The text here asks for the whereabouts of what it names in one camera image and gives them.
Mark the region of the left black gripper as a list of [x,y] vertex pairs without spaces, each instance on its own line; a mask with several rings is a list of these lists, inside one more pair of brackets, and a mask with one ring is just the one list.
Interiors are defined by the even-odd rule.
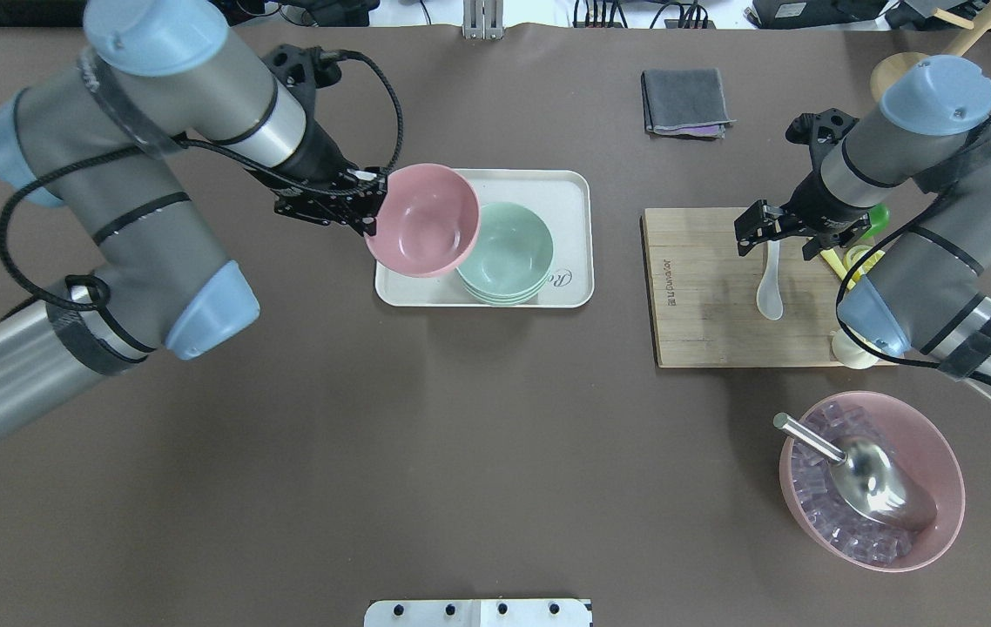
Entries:
[[303,219],[315,225],[351,226],[361,237],[375,237],[377,215],[387,197],[387,172],[383,168],[348,170],[339,175],[325,194],[277,191],[273,210],[283,217]]

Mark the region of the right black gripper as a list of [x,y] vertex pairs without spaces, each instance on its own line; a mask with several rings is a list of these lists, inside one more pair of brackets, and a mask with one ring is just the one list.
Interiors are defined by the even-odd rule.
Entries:
[[759,199],[734,219],[736,250],[739,257],[746,257],[752,246],[772,239],[801,237],[807,239],[802,258],[810,261],[822,251],[848,247],[862,239],[869,227],[869,210],[870,207],[825,203],[775,206]]

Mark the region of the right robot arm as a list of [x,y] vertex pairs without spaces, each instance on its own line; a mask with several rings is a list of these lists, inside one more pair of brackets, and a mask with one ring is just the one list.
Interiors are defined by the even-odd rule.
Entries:
[[835,302],[841,328],[882,360],[970,381],[991,398],[991,80],[973,61],[938,55],[886,88],[865,118],[829,110],[786,132],[810,148],[812,171],[779,206],[735,219],[738,253],[803,237],[811,260],[857,242],[869,212],[913,181],[933,203],[883,239],[886,248]]

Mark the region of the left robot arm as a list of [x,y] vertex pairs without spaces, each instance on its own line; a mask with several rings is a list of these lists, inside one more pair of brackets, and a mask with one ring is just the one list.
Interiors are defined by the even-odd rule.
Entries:
[[[376,234],[388,167],[361,168],[315,120],[317,88],[364,53],[280,46],[258,57],[206,1],[90,1],[71,68],[0,107],[0,259],[29,295],[0,321],[0,440],[141,364],[193,360],[260,303],[176,176],[197,147],[237,162],[275,211]],[[11,258],[18,203],[69,207],[104,263],[41,287]]]

